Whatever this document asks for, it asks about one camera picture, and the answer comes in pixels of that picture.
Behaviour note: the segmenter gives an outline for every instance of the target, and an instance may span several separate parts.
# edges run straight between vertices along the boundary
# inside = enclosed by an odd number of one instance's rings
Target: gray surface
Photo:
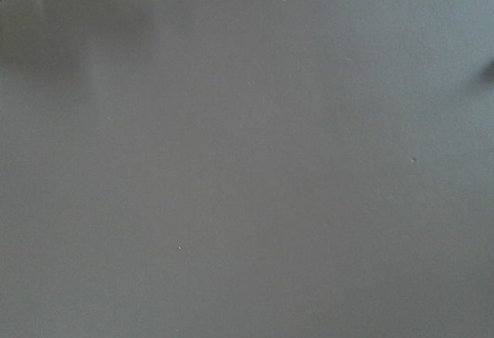
[[[494,0],[4,0],[0,336],[492,338]]]

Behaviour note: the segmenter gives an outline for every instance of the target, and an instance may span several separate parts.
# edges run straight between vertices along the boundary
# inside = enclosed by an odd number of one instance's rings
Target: gray table surface
[[[494,0],[0,2],[0,336],[492,338]]]

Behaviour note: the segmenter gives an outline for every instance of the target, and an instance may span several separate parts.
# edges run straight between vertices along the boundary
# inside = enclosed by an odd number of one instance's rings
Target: matte gray surface
[[[494,0],[4,0],[0,336],[492,338]]]

